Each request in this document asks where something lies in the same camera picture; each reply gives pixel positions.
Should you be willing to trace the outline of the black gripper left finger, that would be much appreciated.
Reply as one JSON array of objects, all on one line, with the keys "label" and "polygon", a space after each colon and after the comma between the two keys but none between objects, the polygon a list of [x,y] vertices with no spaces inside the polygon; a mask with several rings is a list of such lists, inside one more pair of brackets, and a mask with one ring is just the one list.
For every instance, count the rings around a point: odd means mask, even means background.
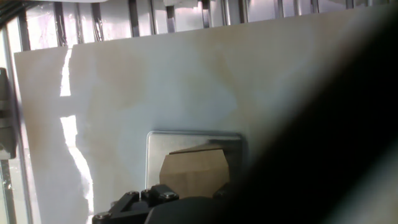
[{"label": "black gripper left finger", "polygon": [[150,211],[164,203],[179,199],[179,195],[164,184],[149,189],[126,192],[108,211],[97,213],[92,224],[145,223]]}]

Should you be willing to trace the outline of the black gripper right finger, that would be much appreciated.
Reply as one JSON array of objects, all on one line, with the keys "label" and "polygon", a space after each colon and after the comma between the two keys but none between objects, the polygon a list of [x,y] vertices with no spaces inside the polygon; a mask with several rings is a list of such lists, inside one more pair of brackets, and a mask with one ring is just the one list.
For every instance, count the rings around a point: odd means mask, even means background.
[{"label": "black gripper right finger", "polygon": [[213,199],[226,199],[230,193],[230,183],[225,183],[212,196]]}]

